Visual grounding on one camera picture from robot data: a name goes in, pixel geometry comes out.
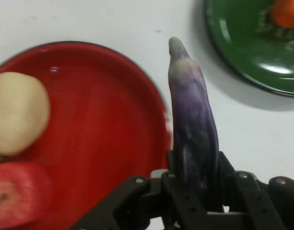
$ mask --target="screw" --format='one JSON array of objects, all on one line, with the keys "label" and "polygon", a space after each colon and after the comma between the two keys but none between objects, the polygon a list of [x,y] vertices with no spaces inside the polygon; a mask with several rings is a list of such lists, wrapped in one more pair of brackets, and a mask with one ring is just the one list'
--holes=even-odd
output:
[{"label": "screw", "polygon": [[244,172],[240,172],[238,174],[238,176],[241,177],[241,178],[244,178],[244,179],[248,177],[248,175],[246,173],[244,173]]},{"label": "screw", "polygon": [[170,177],[170,178],[175,178],[175,177],[176,177],[176,175],[175,175],[175,174],[173,174],[173,173],[170,173],[170,174],[168,174],[168,177]]},{"label": "screw", "polygon": [[136,183],[143,183],[143,182],[144,182],[144,180],[142,178],[137,178],[136,179]]},{"label": "screw", "polygon": [[276,182],[278,184],[285,184],[286,183],[286,181],[284,179],[281,179],[281,178],[277,179]]}]

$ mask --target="red plate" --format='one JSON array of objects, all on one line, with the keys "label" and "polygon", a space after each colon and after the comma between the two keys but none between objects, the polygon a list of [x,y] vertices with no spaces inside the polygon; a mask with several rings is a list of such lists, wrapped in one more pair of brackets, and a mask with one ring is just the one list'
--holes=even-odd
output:
[{"label": "red plate", "polygon": [[48,169],[54,204],[17,230],[67,229],[127,177],[167,168],[163,101],[121,54],[88,43],[52,43],[8,60],[0,66],[6,71],[37,77],[52,109],[47,130],[21,160]]}]

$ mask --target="eggplant tip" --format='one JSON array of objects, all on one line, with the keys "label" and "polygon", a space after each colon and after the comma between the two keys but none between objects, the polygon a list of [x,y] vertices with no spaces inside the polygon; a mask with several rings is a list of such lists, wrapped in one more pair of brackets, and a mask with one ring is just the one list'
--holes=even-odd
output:
[{"label": "eggplant tip", "polygon": [[177,37],[171,37],[169,39],[170,58],[172,61],[176,61],[181,58],[189,58],[189,54],[186,51],[182,41]]}]

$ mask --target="green plate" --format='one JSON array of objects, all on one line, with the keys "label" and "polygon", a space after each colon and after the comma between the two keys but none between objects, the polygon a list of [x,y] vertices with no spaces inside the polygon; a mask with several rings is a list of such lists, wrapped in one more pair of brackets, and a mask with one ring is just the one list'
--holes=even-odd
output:
[{"label": "green plate", "polygon": [[206,0],[209,34],[224,60],[269,91],[294,96],[294,29],[271,23],[274,0]]}]

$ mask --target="potato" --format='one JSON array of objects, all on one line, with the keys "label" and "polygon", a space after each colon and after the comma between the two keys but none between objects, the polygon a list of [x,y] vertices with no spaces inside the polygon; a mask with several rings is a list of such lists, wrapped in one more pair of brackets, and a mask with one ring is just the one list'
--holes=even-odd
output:
[{"label": "potato", "polygon": [[47,91],[37,78],[0,73],[0,156],[15,156],[32,145],[49,117]]}]

